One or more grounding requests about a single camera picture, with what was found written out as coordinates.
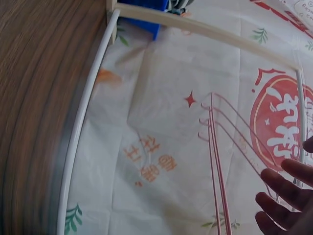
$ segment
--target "wood grain surface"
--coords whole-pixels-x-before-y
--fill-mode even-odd
[[[54,235],[105,0],[0,1],[0,234]]]

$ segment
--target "white plastic sheet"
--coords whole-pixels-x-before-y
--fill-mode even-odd
[[[197,0],[188,10],[185,17],[301,64],[306,134],[311,136],[311,39],[246,0]],[[208,107],[213,109],[232,232],[261,234],[254,220],[260,210],[255,194],[265,191],[284,202],[258,174],[266,167],[280,171],[281,161],[297,159],[301,149],[295,73],[180,29],[163,28],[151,42],[149,34],[127,23],[118,28],[85,117],[65,234],[217,234]],[[312,156],[306,161],[312,164]],[[219,190],[217,195],[225,234]]]

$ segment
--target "printed chinese character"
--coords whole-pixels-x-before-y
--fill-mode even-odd
[[[307,117],[307,139],[313,136],[313,103],[308,97],[304,99],[304,109]]]
[[[291,158],[291,155],[297,156],[298,151],[299,151],[298,142],[294,139],[293,135],[299,134],[299,132],[300,132],[299,128],[296,126],[292,126],[290,128],[287,128],[285,126],[278,126],[276,128],[275,132],[277,134],[283,135],[283,137],[281,137],[281,138],[274,137],[274,138],[270,138],[267,141],[268,146],[275,146],[274,152],[273,152],[274,156],[276,156],[276,157],[284,156],[285,158]],[[287,144],[288,144],[287,149],[284,149],[284,150],[278,149],[279,145],[282,145],[284,148],[286,148]]]
[[[132,145],[131,152],[127,151],[127,149],[123,149],[126,156],[131,159],[133,162],[137,162],[141,159],[141,156],[139,155],[139,148],[136,148]]]
[[[294,96],[294,99],[290,96],[290,94],[284,94],[284,99],[282,99],[279,92],[273,88],[269,87],[267,88],[267,93],[271,96],[276,97],[281,103],[279,103],[276,108],[273,107],[272,103],[270,105],[270,109],[275,111],[282,111],[285,110],[287,114],[291,114],[291,111],[293,112],[293,115],[284,117],[284,123],[288,122],[297,122],[298,121],[298,107],[297,104],[299,102],[298,96]]]
[[[156,139],[151,136],[147,136],[146,139],[140,139],[139,141],[143,143],[143,147],[148,150],[148,153],[153,153],[160,148],[160,144],[156,144]]]
[[[175,159],[167,154],[159,157],[158,163],[161,166],[161,168],[165,169],[166,171],[173,170],[177,166]]]
[[[159,173],[160,171],[158,170],[157,166],[153,164],[147,167],[143,167],[140,171],[141,176],[150,183],[157,178]]]

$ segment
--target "white plastic rod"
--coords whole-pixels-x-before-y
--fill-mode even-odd
[[[295,62],[290,61],[283,56],[266,49],[265,47],[206,23],[177,16],[175,14],[169,14],[158,10],[123,3],[117,3],[115,5],[115,9],[119,9],[121,11],[121,17],[180,28],[250,51],[253,54],[273,61],[276,64],[286,66],[294,71],[300,68]]]
[[[97,51],[96,57],[90,69],[87,82],[84,88],[84,92],[82,95],[82,99],[80,101],[80,105],[78,108],[78,112],[76,115],[76,120],[74,123],[74,128],[70,137],[67,158],[65,161],[62,185],[61,185],[61,193],[60,193],[60,202],[59,202],[59,211],[58,211],[58,224],[57,224],[57,235],[64,235],[65,229],[65,217],[67,212],[67,200],[69,193],[69,184],[72,177],[74,160],[76,155],[76,150],[78,146],[78,140],[80,137],[80,133],[82,130],[88,102],[91,96],[92,88],[94,82],[96,80],[99,68],[101,66],[101,61],[104,57],[105,51],[107,49],[110,37],[113,33],[114,28],[116,27],[116,22],[119,17],[120,11],[114,10],[111,20],[104,32],[103,38],[101,40],[99,49]]]

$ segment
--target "curved white rod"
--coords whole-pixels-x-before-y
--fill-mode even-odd
[[[104,57],[105,51],[107,49],[110,37],[116,26],[117,19],[119,17],[120,11],[114,10],[111,20],[104,32],[103,38],[101,40],[98,52],[90,69],[87,82],[84,88],[84,92],[80,101],[80,105],[78,108],[78,112],[76,115],[76,120],[74,123],[74,128],[70,137],[67,157],[64,166],[63,178],[62,178],[62,185],[61,185],[61,193],[60,193],[60,201],[59,201],[59,210],[58,210],[58,222],[57,222],[57,235],[64,235],[65,229],[65,217],[67,211],[67,200],[68,200],[68,193],[69,193],[69,184],[72,177],[73,167],[74,167],[74,160],[78,145],[78,140],[80,137],[80,133],[82,130],[88,102],[91,96],[92,88],[94,82],[96,80],[99,68],[101,66],[101,61]]]
[[[305,130],[306,130],[306,123],[305,123],[305,110],[304,110],[304,92],[303,92],[303,82],[302,82],[302,76],[300,70],[296,70],[295,72],[297,77],[297,85],[298,85],[298,93],[299,93],[299,102],[300,102],[300,136],[301,136],[301,142],[305,140]],[[299,161],[302,163],[305,163],[304,159],[304,149],[301,147],[300,155],[299,155]],[[296,184],[302,188],[302,182],[299,180],[296,180]]]
[[[258,44],[249,41],[248,39],[237,36],[233,33],[229,33],[225,30],[206,23],[187,19],[175,14],[169,14],[158,10],[123,3],[115,4],[115,9],[119,9],[121,11],[121,17],[133,18],[137,20],[162,24],[169,27],[180,28],[250,51],[253,54],[262,56],[265,59],[273,61],[276,64],[286,66],[292,70],[298,70],[300,68],[295,62],[290,61],[283,56],[266,49],[265,47],[259,46]]]

